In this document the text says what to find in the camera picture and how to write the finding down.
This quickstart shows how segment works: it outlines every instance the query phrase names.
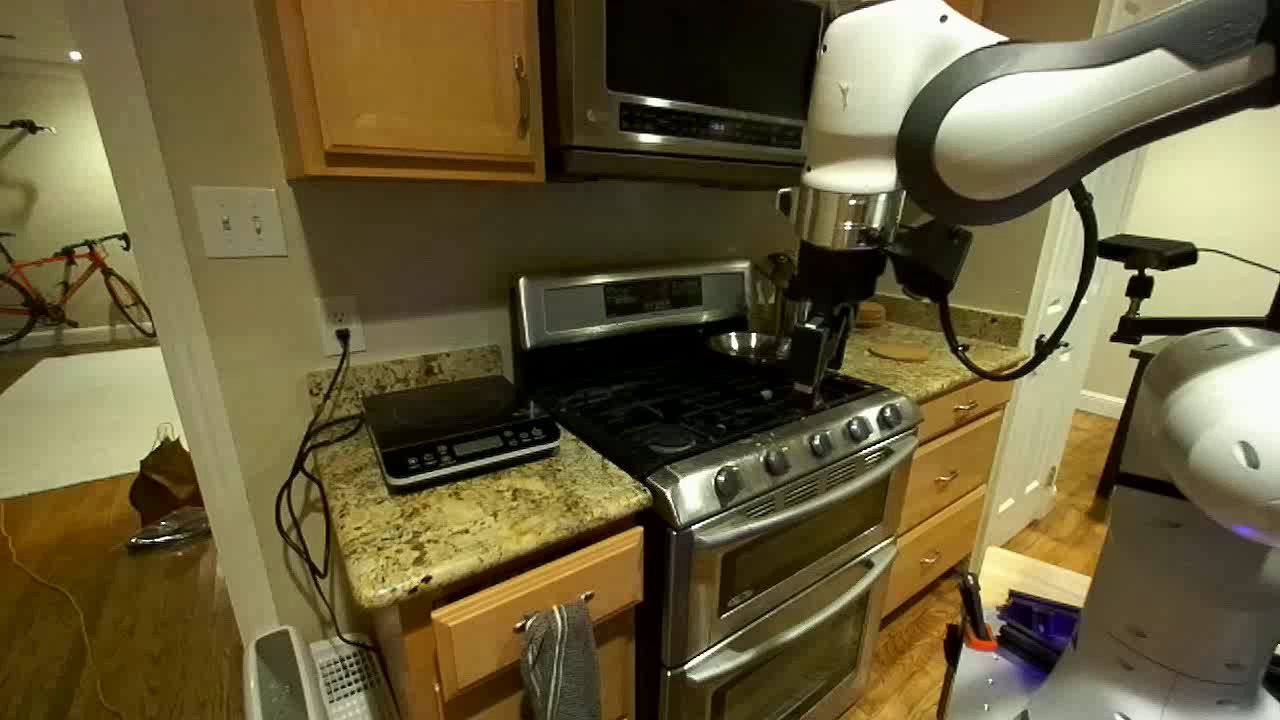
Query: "gas stove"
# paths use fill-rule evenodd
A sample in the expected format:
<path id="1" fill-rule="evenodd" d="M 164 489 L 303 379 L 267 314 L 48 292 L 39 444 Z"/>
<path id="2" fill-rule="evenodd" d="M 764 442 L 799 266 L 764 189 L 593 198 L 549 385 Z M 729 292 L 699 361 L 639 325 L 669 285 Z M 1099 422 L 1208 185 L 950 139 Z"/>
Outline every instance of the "gas stove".
<path id="1" fill-rule="evenodd" d="M 917 406 L 878 385 L 826 377 L 799 392 L 782 370 L 718 356 L 709 339 L 744 316 L 750 266 L 520 282 L 520 377 L 569 433 L 647 482 L 673 523 L 917 426 Z"/>

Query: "oven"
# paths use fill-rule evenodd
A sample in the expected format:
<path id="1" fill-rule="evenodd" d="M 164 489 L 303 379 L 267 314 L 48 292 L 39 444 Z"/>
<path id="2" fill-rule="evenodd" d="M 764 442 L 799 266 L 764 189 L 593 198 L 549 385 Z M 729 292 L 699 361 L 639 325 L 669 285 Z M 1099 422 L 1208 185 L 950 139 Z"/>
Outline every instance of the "oven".
<path id="1" fill-rule="evenodd" d="M 893 438 L 753 506 L 665 532 L 665 666 L 699 658 L 890 541 L 912 453 L 917 438 Z"/>
<path id="2" fill-rule="evenodd" d="M 744 328 L 750 288 L 750 266 L 517 285 L 526 392 L 652 489 L 643 720 L 848 708 L 879 623 L 919 412 L 839 374 L 798 390 L 709 351 Z"/>
<path id="3" fill-rule="evenodd" d="M 783 720 L 843 708 L 869 671 L 893 541 L 843 561 L 750 633 L 665 671 L 665 720 Z"/>

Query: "stove knob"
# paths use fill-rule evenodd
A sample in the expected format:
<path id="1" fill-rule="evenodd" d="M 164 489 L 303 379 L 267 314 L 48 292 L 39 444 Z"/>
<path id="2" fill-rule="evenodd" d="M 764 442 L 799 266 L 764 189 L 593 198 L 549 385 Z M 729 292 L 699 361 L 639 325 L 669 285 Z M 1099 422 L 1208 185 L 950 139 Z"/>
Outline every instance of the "stove knob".
<path id="1" fill-rule="evenodd" d="M 774 448 L 764 453 L 764 471 L 770 476 L 783 476 L 793 470 L 789 453 Z"/>
<path id="2" fill-rule="evenodd" d="M 904 422 L 904 412 L 896 406 L 886 406 L 878 422 L 879 422 L 879 430 L 896 430 Z"/>
<path id="3" fill-rule="evenodd" d="M 843 438 L 848 438 L 854 444 L 863 444 L 863 442 L 872 438 L 872 426 L 869 426 L 863 415 L 854 415 L 854 422 L 843 426 Z"/>
<path id="4" fill-rule="evenodd" d="M 827 457 L 827 453 L 831 453 L 831 438 L 827 438 L 827 433 L 814 433 L 814 438 L 809 438 L 809 453 L 814 453 L 814 457 Z"/>
<path id="5" fill-rule="evenodd" d="M 735 471 L 733 471 L 733 470 L 718 470 L 718 498 L 719 498 L 719 506 L 735 499 L 735 493 L 741 493 Z"/>

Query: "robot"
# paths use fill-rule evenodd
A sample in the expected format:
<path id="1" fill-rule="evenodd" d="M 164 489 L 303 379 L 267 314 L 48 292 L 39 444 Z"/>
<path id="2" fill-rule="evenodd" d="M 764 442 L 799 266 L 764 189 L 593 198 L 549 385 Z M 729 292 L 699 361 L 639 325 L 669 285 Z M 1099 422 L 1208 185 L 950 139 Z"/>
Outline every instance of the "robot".
<path id="1" fill-rule="evenodd" d="M 1055 192 L 1073 192 L 1097 241 L 1082 180 L 1130 147 L 1273 107 L 1278 47 L 1280 0 L 1188 0 L 1086 44 L 1006 44 L 942 0 L 838 15 L 814 83 L 803 189 L 789 198 L 809 334 L 843 346 L 848 305 L 872 297 L 890 266 L 945 307 L 963 227 Z M 1082 637 L 1028 700 L 1033 720 L 1280 715 L 1260 690 L 1280 640 L 1278 400 L 1278 334 L 1213 328 L 1156 351 L 1124 471 L 1174 493 L 1114 498 Z"/>

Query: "microwave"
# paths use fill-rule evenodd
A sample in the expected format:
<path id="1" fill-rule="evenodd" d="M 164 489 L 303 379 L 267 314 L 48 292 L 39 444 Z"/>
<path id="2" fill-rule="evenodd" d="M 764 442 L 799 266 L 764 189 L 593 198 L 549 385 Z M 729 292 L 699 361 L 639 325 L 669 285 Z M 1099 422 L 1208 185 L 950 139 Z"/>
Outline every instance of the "microwave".
<path id="1" fill-rule="evenodd" d="M 803 0 L 553 0 L 553 174 L 798 185 L 820 31 Z"/>

